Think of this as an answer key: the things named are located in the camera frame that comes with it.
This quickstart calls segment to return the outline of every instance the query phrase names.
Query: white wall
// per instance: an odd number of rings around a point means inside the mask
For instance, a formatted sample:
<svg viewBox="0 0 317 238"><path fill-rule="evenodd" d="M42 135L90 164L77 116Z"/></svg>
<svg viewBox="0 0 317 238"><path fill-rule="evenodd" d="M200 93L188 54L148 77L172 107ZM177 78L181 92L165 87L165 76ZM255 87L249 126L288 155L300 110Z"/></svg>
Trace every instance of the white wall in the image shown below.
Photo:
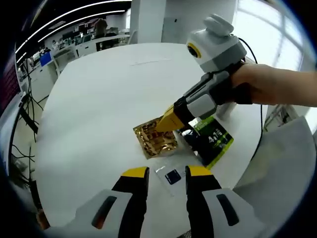
<svg viewBox="0 0 317 238"><path fill-rule="evenodd" d="M108 15L108 16L106 16L106 21L108 24L107 29L110 27L118 27L119 30L122 30L125 28L125 18L123 16L123 14L121 14L121 15ZM49 36L48 38L44 39L45 46L52 50L53 49L52 48L52 41L53 40L58 42L60 40L60 38L63 37L63 34L66 34L70 31L73 31L75 29L75 26L78 26L80 24L82 24L82 22L80 22L74 26L70 26L70 27L67 27L65 29L62 29L61 31L57 32L56 34L53 34L53 35Z"/></svg>
<svg viewBox="0 0 317 238"><path fill-rule="evenodd" d="M131 9L128 9L124 14L124 29L130 29L130 22L131 22Z"/></svg>
<svg viewBox="0 0 317 238"><path fill-rule="evenodd" d="M53 50L52 42L55 40L56 42L59 42L60 38L63 37L63 34L66 34L70 31L73 31L75 26L67 27L65 29L62 29L61 31L57 32L56 34L50 35L48 38L44 39L44 44L47 48L50 50Z"/></svg>
<svg viewBox="0 0 317 238"><path fill-rule="evenodd" d="M185 44L188 34L203 29L203 20L216 13L232 23L237 0L166 0L165 17L180 21L179 42Z"/></svg>
<svg viewBox="0 0 317 238"><path fill-rule="evenodd" d="M140 0L138 43L161 42L166 0Z"/></svg>
<svg viewBox="0 0 317 238"><path fill-rule="evenodd" d="M106 21L108 24L108 28L110 27L117 27L118 30L125 29L125 18L124 14L122 15L109 15L106 17Z"/></svg>

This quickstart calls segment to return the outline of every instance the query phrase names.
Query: white table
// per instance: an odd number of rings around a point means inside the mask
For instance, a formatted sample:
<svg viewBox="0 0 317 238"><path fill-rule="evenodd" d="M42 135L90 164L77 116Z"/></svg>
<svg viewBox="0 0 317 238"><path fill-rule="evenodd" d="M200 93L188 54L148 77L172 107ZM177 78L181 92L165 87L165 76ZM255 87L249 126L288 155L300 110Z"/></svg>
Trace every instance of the white table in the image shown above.
<svg viewBox="0 0 317 238"><path fill-rule="evenodd" d="M185 150L146 160L132 128L161 116L202 74L185 45L167 43L116 47L69 63L46 102L37 137L35 179L49 223L71 221L80 205L111 189L129 168L199 164ZM259 105L238 105L231 115L220 123L234 142L212 168L229 188L248 166L261 133ZM150 170L141 237L172 238L190 229L183 187L172 197Z"/></svg>

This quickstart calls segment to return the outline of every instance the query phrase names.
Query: human hand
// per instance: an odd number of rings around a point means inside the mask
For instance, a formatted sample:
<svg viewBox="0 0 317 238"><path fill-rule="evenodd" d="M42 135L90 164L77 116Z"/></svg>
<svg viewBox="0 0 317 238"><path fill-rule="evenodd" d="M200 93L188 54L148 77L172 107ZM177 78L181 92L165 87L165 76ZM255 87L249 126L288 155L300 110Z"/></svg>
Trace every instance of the human hand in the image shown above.
<svg viewBox="0 0 317 238"><path fill-rule="evenodd" d="M265 64L244 64L232 76L233 87L242 83L250 86L252 103L278 104L276 79L272 74L273 68Z"/></svg>

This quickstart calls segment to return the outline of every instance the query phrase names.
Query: window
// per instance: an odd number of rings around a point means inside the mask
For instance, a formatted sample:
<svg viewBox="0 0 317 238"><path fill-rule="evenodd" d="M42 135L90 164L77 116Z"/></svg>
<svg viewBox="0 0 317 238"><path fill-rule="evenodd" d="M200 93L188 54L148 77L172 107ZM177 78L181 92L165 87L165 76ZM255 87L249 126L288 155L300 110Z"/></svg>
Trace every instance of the window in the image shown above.
<svg viewBox="0 0 317 238"><path fill-rule="evenodd" d="M299 70L303 39L296 25L277 9L260 0L238 0L233 34L244 39L259 63ZM250 50L247 57L253 60Z"/></svg>
<svg viewBox="0 0 317 238"><path fill-rule="evenodd" d="M125 15L125 29L130 29L131 9L128 9Z"/></svg>

